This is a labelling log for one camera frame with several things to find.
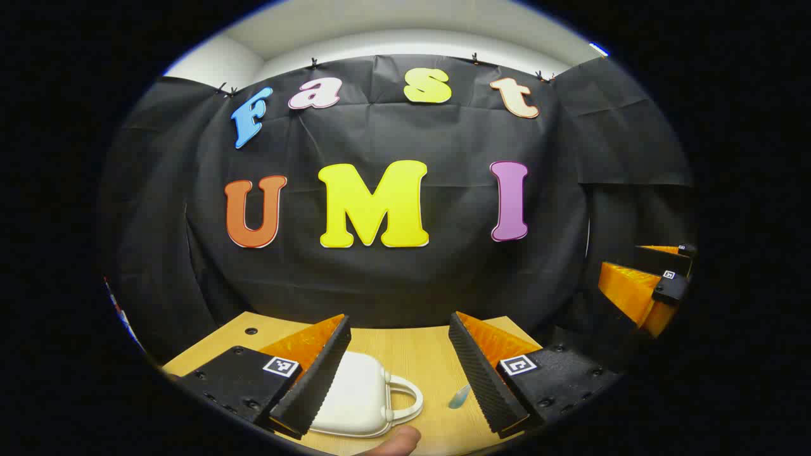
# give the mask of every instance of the white handbag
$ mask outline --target white handbag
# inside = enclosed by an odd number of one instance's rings
[[[414,397],[414,405],[392,410],[392,391]],[[391,375],[377,359],[347,351],[315,416],[311,431],[372,438],[423,411],[423,393],[410,381]]]

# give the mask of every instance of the blue letter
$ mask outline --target blue letter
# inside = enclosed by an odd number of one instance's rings
[[[259,133],[262,124],[259,122],[255,123],[253,118],[262,118],[264,115],[263,98],[270,97],[271,93],[273,93],[272,88],[263,88],[231,114],[231,118],[237,123],[237,148],[241,148],[250,138],[253,138],[256,133]]]

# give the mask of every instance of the letter i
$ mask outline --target letter i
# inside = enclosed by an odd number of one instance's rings
[[[524,177],[526,166],[516,161],[496,161],[490,172],[499,183],[499,221],[490,236],[497,243],[521,239],[527,234],[524,223]]]

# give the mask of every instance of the human thumb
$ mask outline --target human thumb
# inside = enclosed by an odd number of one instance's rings
[[[394,435],[387,441],[355,456],[408,456],[417,448],[420,438],[422,435],[417,428],[408,425],[398,426]]]

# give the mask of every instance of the letter m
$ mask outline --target letter m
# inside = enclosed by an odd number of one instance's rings
[[[422,247],[428,244],[419,207],[419,188],[428,168],[413,160],[395,161],[383,173],[375,193],[369,192],[352,165],[323,168],[318,179],[327,186],[327,232],[321,236],[324,247],[350,247],[354,237],[346,231],[346,216],[361,242],[370,246],[383,217],[388,228],[380,236],[386,247]]]

